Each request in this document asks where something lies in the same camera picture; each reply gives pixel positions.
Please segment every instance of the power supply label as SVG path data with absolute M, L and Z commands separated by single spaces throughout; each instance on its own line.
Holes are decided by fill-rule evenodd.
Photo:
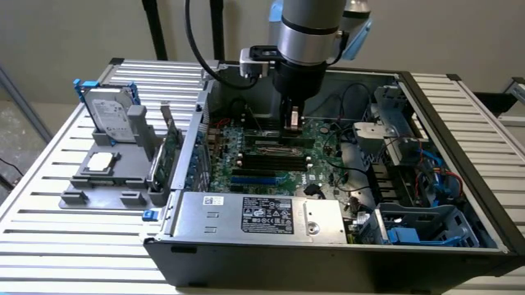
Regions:
M 241 229 L 254 234 L 294 234 L 292 199 L 244 198 Z

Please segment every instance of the white wall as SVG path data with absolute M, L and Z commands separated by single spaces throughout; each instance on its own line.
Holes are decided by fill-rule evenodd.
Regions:
M 268 40 L 272 0 L 226 0 L 226 57 Z M 169 57 L 196 60 L 184 0 L 159 0 Z M 375 25 L 359 59 L 341 65 L 456 73 L 472 89 L 500 91 L 525 76 L 523 0 L 371 0 Z M 209 0 L 193 0 L 197 43 L 213 58 Z M 75 77 L 95 79 L 111 57 L 154 59 L 141 0 L 5 0 L 0 62 L 25 96 L 75 102 Z

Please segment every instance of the green circuit board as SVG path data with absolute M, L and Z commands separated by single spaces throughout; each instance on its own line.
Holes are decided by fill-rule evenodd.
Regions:
M 248 130 L 242 126 L 230 124 L 221 129 L 216 134 L 217 146 L 212 150 L 212 179 L 210 192 L 230 193 L 233 170 L 240 169 L 237 166 L 238 153 L 254 155 L 290 155 L 290 156 L 310 156 L 312 167 L 308 171 L 280 171 L 277 170 L 276 177 L 278 179 L 277 185 L 264 184 L 244 184 L 245 194 L 272 194 L 272 195 L 301 195 L 304 189 L 312 183 L 329 189 L 329 175 L 334 173 L 336 178 L 340 177 L 338 169 L 334 169 L 326 163 L 326 153 L 324 152 L 324 145 L 332 132 L 322 134 L 321 128 L 329 128 L 330 124 L 322 120 L 309 120 L 304 124 L 304 132 L 300 138 L 314 139 L 314 147 L 290 147 L 281 151 L 278 147 L 249 145 L 246 144 L 245 135 L 257 136 L 276 136 L 276 132 L 265 130 Z M 332 136 L 326 146 L 336 147 L 337 138 Z M 342 165 L 341 158 L 332 156 L 328 158 L 336 165 Z

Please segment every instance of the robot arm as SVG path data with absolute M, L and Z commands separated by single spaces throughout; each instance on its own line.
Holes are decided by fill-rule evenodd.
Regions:
M 254 46 L 242 50 L 242 75 L 246 77 L 266 76 L 269 62 L 276 62 L 273 84 L 282 96 L 282 133 L 289 136 L 301 134 L 305 101 L 321 90 L 336 40 L 345 43 L 352 40 L 355 49 L 348 48 L 345 54 L 340 52 L 340 56 L 352 58 L 371 25 L 367 1 L 326 2 L 285 0 L 278 46 Z

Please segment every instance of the floor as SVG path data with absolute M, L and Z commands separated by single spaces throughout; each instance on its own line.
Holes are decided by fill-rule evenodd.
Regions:
M 34 108 L 54 134 L 59 131 L 75 107 L 77 104 L 34 103 Z M 0 158 L 26 173 L 46 144 L 11 101 L 0 101 L 0 138 L 3 139 Z M 21 179 L 18 171 L 2 162 L 0 173 L 11 182 Z M 0 204 L 7 196 L 9 191 L 0 187 Z

